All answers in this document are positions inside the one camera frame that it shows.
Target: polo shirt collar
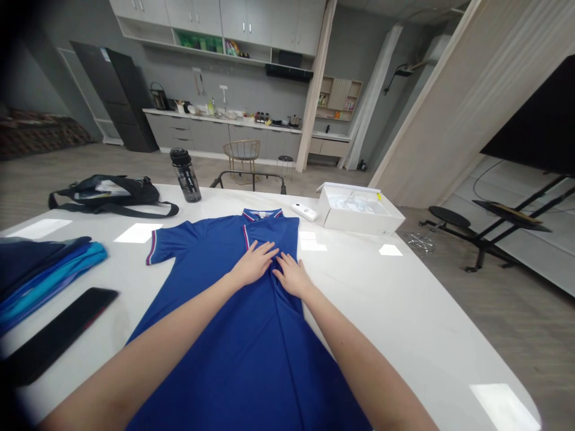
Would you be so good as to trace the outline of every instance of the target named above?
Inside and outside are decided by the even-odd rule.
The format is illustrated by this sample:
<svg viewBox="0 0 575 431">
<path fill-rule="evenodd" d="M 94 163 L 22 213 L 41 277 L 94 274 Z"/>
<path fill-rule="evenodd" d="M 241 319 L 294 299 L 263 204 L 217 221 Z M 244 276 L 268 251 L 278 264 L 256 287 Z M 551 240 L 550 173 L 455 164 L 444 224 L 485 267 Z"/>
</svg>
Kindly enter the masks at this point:
<svg viewBox="0 0 575 431">
<path fill-rule="evenodd" d="M 249 210 L 244 208 L 242 215 L 250 221 L 258 221 L 263 220 L 264 218 L 283 217 L 283 211 L 281 208 L 279 210 L 272 211 Z"/>
</svg>

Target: chair back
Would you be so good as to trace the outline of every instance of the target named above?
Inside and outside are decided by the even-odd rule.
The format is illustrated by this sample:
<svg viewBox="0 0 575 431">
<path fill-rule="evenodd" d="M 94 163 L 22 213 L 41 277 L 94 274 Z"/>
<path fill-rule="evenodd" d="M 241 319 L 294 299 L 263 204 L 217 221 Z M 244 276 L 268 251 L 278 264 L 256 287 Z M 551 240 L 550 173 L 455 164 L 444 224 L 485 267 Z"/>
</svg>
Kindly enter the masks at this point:
<svg viewBox="0 0 575 431">
<path fill-rule="evenodd" d="M 260 141 L 233 141 L 223 146 L 223 152 L 234 160 L 255 160 L 259 157 Z"/>
</svg>

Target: gray wooden floor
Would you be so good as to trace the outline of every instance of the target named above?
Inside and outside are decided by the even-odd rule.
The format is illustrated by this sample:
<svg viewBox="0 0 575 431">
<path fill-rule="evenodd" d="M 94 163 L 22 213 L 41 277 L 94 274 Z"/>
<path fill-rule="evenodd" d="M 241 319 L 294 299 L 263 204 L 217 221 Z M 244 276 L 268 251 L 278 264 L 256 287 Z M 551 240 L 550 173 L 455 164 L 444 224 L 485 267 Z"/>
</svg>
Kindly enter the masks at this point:
<svg viewBox="0 0 575 431">
<path fill-rule="evenodd" d="M 225 160 L 193 158 L 201 186 L 228 168 Z M 274 172 L 275 166 L 258 166 Z M 101 144 L 72 148 L 0 163 L 0 229 L 47 211 L 48 194 L 92 174 L 147 175 L 154 183 L 176 184 L 167 154 L 130 153 Z M 290 195 L 315 197 L 324 181 L 367 185 L 369 174 L 310 166 L 287 181 Z M 238 186 L 230 178 L 224 186 Z M 256 190 L 279 193 L 274 179 L 263 178 Z M 407 220 L 400 235 L 422 231 L 425 210 L 401 208 Z M 488 256 L 476 274 L 462 268 L 474 262 L 469 243 L 439 232 L 436 252 L 423 262 L 474 321 L 523 382 L 543 417 L 545 430 L 575 430 L 575 300 L 524 268 L 501 269 Z"/>
</svg>

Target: tv screen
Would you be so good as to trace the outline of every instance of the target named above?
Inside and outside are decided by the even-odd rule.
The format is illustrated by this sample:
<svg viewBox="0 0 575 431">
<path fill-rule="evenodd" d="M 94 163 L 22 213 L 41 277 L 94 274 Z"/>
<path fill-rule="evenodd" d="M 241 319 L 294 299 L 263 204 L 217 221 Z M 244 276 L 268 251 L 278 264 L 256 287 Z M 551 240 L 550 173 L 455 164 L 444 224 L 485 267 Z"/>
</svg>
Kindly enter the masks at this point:
<svg viewBox="0 0 575 431">
<path fill-rule="evenodd" d="M 575 175 L 575 55 L 555 69 L 481 153 Z"/>
</svg>

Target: black refrigerator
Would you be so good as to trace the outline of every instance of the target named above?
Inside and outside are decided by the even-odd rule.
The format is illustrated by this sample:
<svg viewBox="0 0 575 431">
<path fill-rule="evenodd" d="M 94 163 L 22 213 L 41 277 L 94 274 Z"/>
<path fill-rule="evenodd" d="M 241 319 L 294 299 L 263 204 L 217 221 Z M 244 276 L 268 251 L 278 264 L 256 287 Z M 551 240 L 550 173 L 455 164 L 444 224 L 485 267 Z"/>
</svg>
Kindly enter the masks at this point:
<svg viewBox="0 0 575 431">
<path fill-rule="evenodd" d="M 142 112 L 153 107 L 152 100 L 132 58 L 107 48 L 70 43 L 124 146 L 130 151 L 156 151 L 158 145 Z"/>
</svg>

